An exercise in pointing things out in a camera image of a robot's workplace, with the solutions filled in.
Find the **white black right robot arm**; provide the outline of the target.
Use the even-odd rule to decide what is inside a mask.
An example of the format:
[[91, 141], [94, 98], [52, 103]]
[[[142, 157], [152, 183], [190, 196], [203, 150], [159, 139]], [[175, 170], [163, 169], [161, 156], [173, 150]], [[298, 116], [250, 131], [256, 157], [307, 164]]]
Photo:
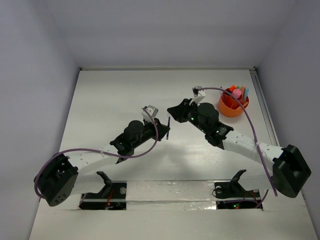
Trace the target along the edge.
[[167, 112], [179, 123], [189, 122], [201, 132], [209, 144], [222, 150], [237, 153], [266, 166], [272, 173], [275, 189], [289, 198], [296, 198], [311, 176], [311, 169], [300, 150], [256, 142], [219, 120], [219, 112], [211, 103], [196, 104], [185, 98]]

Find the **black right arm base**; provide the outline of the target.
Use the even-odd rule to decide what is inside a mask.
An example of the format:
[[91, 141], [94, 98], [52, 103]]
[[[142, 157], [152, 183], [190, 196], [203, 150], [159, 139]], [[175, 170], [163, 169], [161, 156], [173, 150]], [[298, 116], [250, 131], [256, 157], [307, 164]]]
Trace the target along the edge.
[[263, 209], [260, 192], [245, 190], [239, 183], [246, 170], [239, 170], [231, 180], [214, 183], [211, 194], [216, 198], [218, 210]]

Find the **orange marker cap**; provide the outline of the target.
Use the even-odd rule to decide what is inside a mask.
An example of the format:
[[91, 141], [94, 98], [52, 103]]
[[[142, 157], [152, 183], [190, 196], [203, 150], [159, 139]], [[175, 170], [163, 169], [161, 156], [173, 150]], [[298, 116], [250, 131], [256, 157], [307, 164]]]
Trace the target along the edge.
[[238, 87], [236, 85], [232, 85], [229, 89], [231, 92], [233, 92], [235, 89], [238, 89]]

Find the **blue tip clear highlighter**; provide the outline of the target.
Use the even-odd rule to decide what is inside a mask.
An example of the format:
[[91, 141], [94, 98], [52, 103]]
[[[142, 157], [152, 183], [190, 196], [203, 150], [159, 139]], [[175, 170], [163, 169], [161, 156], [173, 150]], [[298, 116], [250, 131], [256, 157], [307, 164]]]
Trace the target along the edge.
[[242, 101], [243, 101], [243, 102], [246, 102], [246, 101], [247, 101], [248, 94], [249, 94], [249, 88], [248, 88], [248, 87], [245, 87], [245, 88], [243, 89], [243, 94], [242, 94]]

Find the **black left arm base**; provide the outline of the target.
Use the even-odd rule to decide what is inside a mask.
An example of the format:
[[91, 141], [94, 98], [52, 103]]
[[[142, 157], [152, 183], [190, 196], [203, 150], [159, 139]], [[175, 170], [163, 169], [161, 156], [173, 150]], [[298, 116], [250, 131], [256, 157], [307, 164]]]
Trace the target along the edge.
[[104, 186], [99, 192], [86, 192], [81, 195], [81, 210], [126, 210], [127, 182], [112, 181], [103, 171], [97, 171]]

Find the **peach translucent marker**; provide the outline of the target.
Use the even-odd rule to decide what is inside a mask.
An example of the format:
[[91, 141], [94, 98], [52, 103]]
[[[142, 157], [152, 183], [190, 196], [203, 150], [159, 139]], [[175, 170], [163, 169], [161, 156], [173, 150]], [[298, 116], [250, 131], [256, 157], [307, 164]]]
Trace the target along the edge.
[[239, 105], [238, 107], [235, 108], [236, 111], [241, 111], [243, 108], [241, 105]]

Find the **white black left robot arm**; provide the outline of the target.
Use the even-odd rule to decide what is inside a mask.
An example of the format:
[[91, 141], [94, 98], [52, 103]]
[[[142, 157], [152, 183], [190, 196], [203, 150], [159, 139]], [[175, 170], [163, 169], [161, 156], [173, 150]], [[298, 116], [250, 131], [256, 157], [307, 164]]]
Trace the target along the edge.
[[83, 206], [86, 199], [109, 200], [117, 189], [102, 168], [148, 156], [169, 131], [170, 127], [157, 118], [133, 120], [104, 147], [58, 152], [35, 176], [34, 191], [50, 207], [59, 206], [73, 196], [80, 196], [79, 206]]

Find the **blue ballpoint pen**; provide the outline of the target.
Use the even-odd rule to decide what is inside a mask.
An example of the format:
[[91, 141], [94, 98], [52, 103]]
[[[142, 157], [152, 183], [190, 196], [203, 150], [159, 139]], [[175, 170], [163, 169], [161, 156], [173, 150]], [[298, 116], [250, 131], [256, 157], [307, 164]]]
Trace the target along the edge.
[[222, 86], [220, 88], [221, 88], [221, 99], [224, 102], [224, 89]]

